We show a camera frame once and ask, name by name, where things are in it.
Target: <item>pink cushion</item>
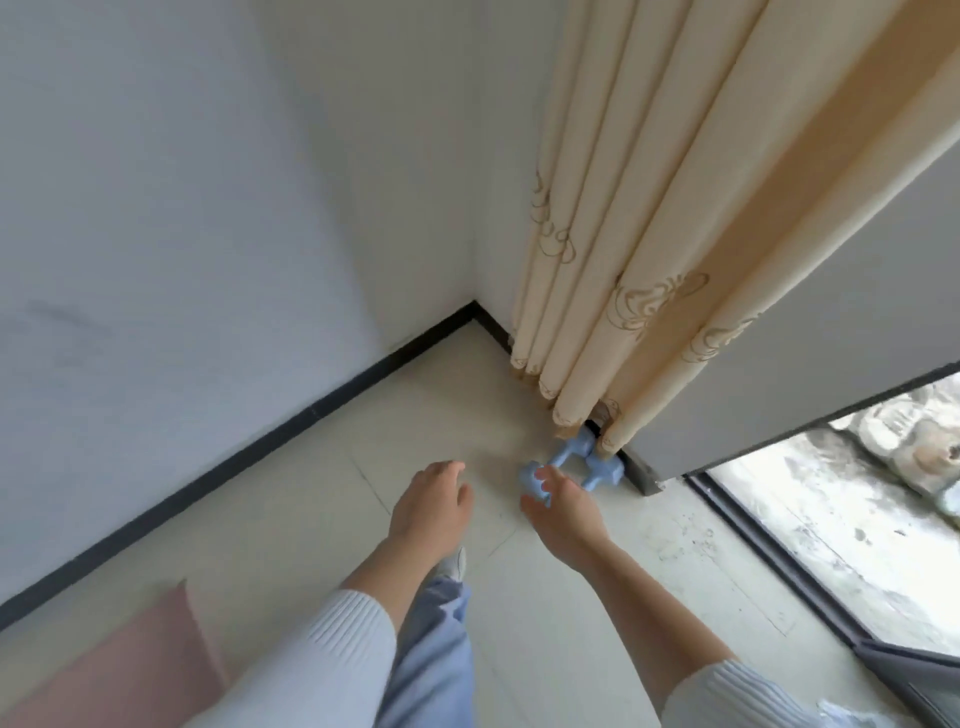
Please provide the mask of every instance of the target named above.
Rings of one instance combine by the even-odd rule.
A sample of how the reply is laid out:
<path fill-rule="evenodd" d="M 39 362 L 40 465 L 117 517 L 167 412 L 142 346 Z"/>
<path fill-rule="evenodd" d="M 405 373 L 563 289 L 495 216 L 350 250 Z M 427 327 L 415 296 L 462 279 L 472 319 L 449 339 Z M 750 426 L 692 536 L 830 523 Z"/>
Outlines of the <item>pink cushion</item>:
<path fill-rule="evenodd" d="M 179 728 L 227 688 L 180 583 L 2 719 L 3 728 Z"/>

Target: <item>beige curtain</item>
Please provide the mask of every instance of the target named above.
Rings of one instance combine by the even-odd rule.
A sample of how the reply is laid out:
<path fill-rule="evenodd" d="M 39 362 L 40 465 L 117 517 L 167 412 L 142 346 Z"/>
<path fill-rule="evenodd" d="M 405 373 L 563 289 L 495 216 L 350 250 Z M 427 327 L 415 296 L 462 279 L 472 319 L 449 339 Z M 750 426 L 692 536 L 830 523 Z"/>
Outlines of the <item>beige curtain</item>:
<path fill-rule="evenodd" d="M 956 141 L 958 49 L 957 2 L 569 0 L 511 356 L 562 434 L 622 448 Z"/>

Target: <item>tiled floor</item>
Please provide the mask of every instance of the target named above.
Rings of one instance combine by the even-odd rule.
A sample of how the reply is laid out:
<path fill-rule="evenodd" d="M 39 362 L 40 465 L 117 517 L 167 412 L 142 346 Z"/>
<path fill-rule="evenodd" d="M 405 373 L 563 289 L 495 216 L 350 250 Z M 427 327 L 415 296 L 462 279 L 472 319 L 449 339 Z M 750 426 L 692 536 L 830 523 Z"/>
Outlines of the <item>tiled floor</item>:
<path fill-rule="evenodd" d="M 237 673 L 316 608 L 386 533 L 410 476 L 459 458 L 479 724 L 657 725 L 599 601 L 516 508 L 517 466 L 553 448 L 539 397 L 470 324 L 0 633 L 0 713 L 186 578 Z M 685 486 L 598 500 L 614 538 L 744 660 L 802 702 L 896 706 Z"/>

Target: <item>baseboard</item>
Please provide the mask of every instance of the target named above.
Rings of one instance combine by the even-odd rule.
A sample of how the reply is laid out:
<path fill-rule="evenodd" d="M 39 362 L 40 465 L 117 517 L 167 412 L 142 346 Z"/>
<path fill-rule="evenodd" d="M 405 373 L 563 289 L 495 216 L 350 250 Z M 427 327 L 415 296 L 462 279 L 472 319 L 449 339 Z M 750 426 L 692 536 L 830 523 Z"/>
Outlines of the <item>baseboard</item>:
<path fill-rule="evenodd" d="M 319 420 L 362 394 L 377 382 L 383 380 L 405 364 L 416 359 L 458 328 L 476 321 L 509 353 L 509 334 L 496 322 L 493 316 L 477 301 L 471 301 L 456 312 L 447 316 L 434 327 L 428 329 L 412 341 L 404 344 L 395 352 L 361 372 L 349 382 L 315 401 L 282 425 L 263 435 L 250 445 L 227 458 L 212 470 L 204 473 L 171 496 L 165 498 L 153 508 L 145 511 L 132 521 L 121 526 L 102 541 L 97 542 L 76 558 L 58 569 L 51 571 L 16 596 L 0 604 L 0 630 L 23 619 L 33 610 L 45 604 L 63 590 L 77 583 L 92 571 L 106 563 L 128 546 L 132 546 L 155 528 L 163 525 L 174 516 L 182 513 L 202 497 L 213 493 L 220 486 L 242 473 L 251 465 L 259 462 L 275 449 L 280 448 Z M 642 468 L 626 453 L 618 456 L 624 461 L 626 477 L 641 493 L 647 494 L 648 488 L 637 473 Z"/>

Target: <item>leg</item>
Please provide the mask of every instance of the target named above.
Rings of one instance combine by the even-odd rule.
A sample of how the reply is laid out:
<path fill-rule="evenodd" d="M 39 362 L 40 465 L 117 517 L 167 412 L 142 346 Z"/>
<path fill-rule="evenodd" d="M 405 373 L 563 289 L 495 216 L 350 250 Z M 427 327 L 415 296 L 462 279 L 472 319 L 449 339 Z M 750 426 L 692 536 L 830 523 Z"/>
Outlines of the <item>leg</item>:
<path fill-rule="evenodd" d="M 472 728 L 468 599 L 467 585 L 446 576 L 420 590 L 396 640 L 376 728 Z"/>

